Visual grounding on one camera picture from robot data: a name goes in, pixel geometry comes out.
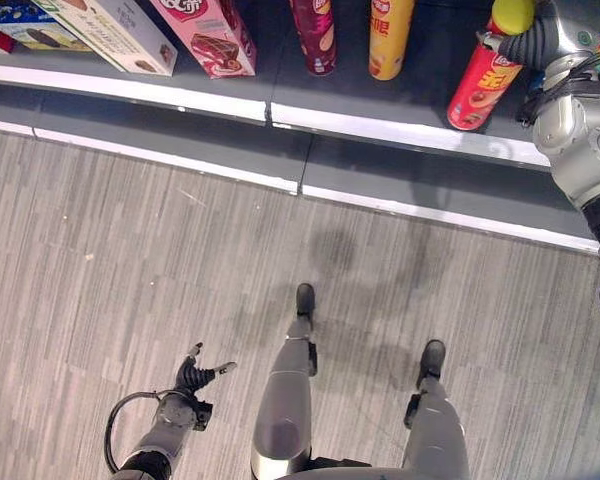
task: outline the can lid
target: can lid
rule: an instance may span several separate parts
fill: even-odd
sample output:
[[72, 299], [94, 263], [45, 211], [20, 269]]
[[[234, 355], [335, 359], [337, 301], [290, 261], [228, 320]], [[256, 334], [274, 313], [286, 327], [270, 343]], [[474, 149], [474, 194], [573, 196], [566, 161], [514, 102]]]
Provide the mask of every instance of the can lid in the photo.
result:
[[533, 23], [534, 0], [495, 0], [491, 19], [506, 35], [520, 35]]

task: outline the white shelf trim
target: white shelf trim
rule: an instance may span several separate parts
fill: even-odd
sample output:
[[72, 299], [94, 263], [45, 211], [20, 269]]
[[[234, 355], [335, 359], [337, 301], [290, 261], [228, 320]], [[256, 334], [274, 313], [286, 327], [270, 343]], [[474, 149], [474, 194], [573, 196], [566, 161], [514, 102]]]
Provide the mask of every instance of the white shelf trim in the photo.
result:
[[350, 205], [357, 205], [373, 210], [381, 210], [384, 212], [408, 215], [427, 220], [435, 220], [461, 227], [468, 227], [486, 232], [523, 238], [525, 240], [531, 240], [549, 245], [557, 245], [559, 247], [566, 247], [588, 254], [597, 254], [598, 248], [600, 248], [600, 244], [598, 242], [587, 238], [551, 232], [549, 230], [543, 230], [540, 228], [526, 227], [524, 225], [500, 222], [487, 218], [473, 217], [460, 213], [446, 212], [428, 207], [420, 207], [418, 205], [400, 203], [393, 200], [383, 200], [364, 195], [339, 192], [326, 188], [312, 187], [310, 185], [302, 185], [302, 194], [308, 197], [348, 203]]
[[115, 154], [127, 155], [129, 157], [136, 157], [142, 158], [144, 160], [150, 160], [153, 162], [165, 163], [167, 165], [196, 170], [198, 172], [211, 173], [213, 175], [218, 175], [221, 177], [232, 178], [234, 180], [241, 180], [245, 182], [256, 183], [258, 185], [264, 185], [266, 187], [284, 190], [285, 192], [291, 193], [293, 195], [296, 195], [298, 192], [298, 182], [294, 182], [292, 180], [285, 180], [284, 178], [280, 177], [271, 177], [268, 175], [262, 175], [260, 173], [253, 173], [248, 172], [246, 170], [239, 170], [237, 168], [216, 165], [214, 163], [204, 162], [202, 160], [195, 160], [192, 158], [181, 157], [178, 155], [161, 153], [153, 150], [146, 150], [144, 148], [131, 147], [129, 145], [106, 142], [94, 138], [56, 132], [53, 130], [34, 128], [34, 132], [36, 137], [45, 140], [69, 143], [81, 147], [88, 147], [96, 150], [104, 150], [106, 152], [111, 152]]
[[521, 167], [534, 166], [544, 170], [549, 169], [547, 157], [538, 152], [531, 142], [428, 125], [309, 110], [273, 102], [271, 118], [275, 127], [288, 128], [291, 125], [322, 132], [498, 158]]
[[135, 80], [0, 65], [0, 82], [86, 92], [182, 109], [203, 110], [260, 122], [266, 102], [166, 87]]
[[5, 132], [18, 133], [20, 135], [33, 136], [33, 129], [31, 127], [27, 127], [26, 125], [20, 125], [17, 123], [0, 121], [0, 130]]

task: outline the gray shelf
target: gray shelf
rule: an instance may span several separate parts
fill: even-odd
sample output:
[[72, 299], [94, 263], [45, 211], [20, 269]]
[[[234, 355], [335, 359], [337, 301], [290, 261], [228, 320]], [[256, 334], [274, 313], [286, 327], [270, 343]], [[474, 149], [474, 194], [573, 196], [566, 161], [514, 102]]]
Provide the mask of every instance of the gray shelf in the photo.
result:
[[297, 35], [290, 32], [272, 98], [273, 122], [548, 169], [530, 142], [531, 133], [514, 121], [525, 95], [524, 71], [478, 133], [448, 128], [447, 105], [475, 47], [475, 31], [489, 18], [485, 2], [418, 2], [404, 67], [388, 82], [367, 71], [368, 3], [334, 2], [338, 63], [327, 77], [307, 72]]
[[591, 253], [598, 248], [544, 172], [315, 137], [302, 193]]
[[42, 99], [43, 92], [37, 90], [0, 86], [0, 130], [33, 135]]
[[45, 98], [34, 132], [293, 194], [311, 142], [304, 132], [58, 93]]
[[[146, 0], [140, 3], [157, 24], [165, 27]], [[173, 33], [162, 28], [180, 47], [173, 77], [118, 72], [92, 53], [33, 51], [18, 46], [11, 55], [0, 55], [0, 83], [108, 96], [264, 123], [282, 53], [278, 39], [289, 28], [289, 24], [277, 21], [280, 15], [276, 14], [286, 5], [271, 3], [266, 15], [259, 14], [264, 8], [259, 2], [250, 4], [244, 12], [256, 35], [256, 77], [210, 80]]]

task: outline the maroon chip can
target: maroon chip can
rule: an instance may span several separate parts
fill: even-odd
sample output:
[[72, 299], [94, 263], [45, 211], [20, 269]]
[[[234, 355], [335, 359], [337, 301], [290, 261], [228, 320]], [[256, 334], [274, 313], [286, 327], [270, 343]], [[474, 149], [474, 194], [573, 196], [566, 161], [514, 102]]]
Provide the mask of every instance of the maroon chip can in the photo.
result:
[[336, 66], [336, 39], [331, 0], [289, 0], [307, 68], [327, 75]]

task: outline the white box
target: white box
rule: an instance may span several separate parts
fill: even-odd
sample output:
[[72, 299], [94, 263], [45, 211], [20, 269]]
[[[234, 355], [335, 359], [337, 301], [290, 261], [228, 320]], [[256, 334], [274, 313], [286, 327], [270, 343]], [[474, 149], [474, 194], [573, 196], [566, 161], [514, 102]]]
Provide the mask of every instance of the white box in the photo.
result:
[[168, 75], [178, 51], [133, 0], [33, 0], [123, 72]]

